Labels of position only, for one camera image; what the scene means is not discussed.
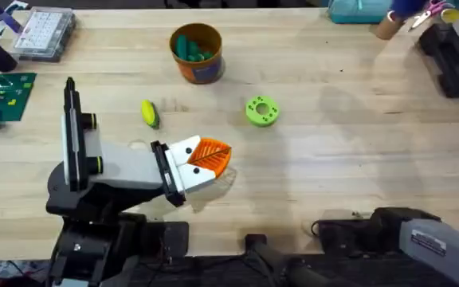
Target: sticker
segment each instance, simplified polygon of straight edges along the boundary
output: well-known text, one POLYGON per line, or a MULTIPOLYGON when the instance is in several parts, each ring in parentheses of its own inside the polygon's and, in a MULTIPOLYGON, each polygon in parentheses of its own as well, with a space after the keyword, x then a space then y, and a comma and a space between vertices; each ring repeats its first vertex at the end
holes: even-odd
POLYGON ((445 242, 419 230, 412 230, 410 240, 440 256, 445 256, 447 251, 447 244, 445 242))
POLYGON ((215 77, 217 77, 219 70, 221 69, 221 59, 222 57, 219 57, 212 65, 207 67, 192 69, 192 73, 194 74, 196 81, 212 81, 215 77))

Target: wooden workbench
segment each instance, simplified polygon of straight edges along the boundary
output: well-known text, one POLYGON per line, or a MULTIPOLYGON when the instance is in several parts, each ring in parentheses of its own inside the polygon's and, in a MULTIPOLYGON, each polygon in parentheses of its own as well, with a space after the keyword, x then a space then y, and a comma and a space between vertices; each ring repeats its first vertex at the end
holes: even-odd
POLYGON ((414 48, 420 32, 381 41, 318 9, 76 14, 61 63, 15 71, 38 77, 22 121, 0 131, 0 259, 48 258, 60 231, 45 202, 68 76, 104 140, 146 148, 199 134, 233 146, 224 176, 185 206, 159 198, 133 209, 188 221, 191 255, 237 253, 256 232, 280 250, 316 252, 313 220, 378 206, 421 208, 459 229, 459 100, 437 90, 414 48), (226 73, 215 84, 187 83, 171 57, 169 36, 188 22, 222 35, 226 73), (272 127, 245 118, 256 95, 279 104, 272 127), (159 108, 158 131, 141 118, 143 99, 159 108))

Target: orange cup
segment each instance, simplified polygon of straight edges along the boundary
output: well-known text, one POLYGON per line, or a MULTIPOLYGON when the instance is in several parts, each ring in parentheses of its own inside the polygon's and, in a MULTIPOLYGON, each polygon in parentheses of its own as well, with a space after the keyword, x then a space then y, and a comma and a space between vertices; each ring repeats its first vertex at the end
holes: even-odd
POLYGON ((193 84, 208 84, 218 80, 224 72, 222 59, 222 38, 212 26, 203 23, 192 23, 178 28, 169 40, 173 58, 182 75, 193 84), (210 51, 214 56, 208 60, 191 62, 176 56, 176 40, 184 35, 188 41, 195 41, 201 51, 210 51))

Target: green ring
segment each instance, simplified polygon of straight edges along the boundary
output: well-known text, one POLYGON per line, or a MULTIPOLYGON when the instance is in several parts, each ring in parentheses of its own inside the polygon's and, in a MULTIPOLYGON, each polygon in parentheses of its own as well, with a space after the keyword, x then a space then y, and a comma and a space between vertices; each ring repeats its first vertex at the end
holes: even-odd
POLYGON ((268 96, 255 96, 245 104, 245 115, 251 124, 258 127, 268 127, 276 122, 279 116, 279 107, 268 96), (257 106, 261 104, 266 105, 266 114, 260 114, 257 111, 257 106))

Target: scissors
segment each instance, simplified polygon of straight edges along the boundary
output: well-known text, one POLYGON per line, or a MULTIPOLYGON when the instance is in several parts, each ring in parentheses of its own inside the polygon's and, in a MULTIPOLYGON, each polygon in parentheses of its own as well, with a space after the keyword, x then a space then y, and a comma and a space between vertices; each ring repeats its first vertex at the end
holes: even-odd
POLYGON ((431 16, 441 13, 444 9, 454 8, 453 4, 448 3, 446 0, 430 0, 428 8, 419 16, 415 17, 414 24, 410 27, 412 29, 419 27, 424 21, 428 20, 431 16))

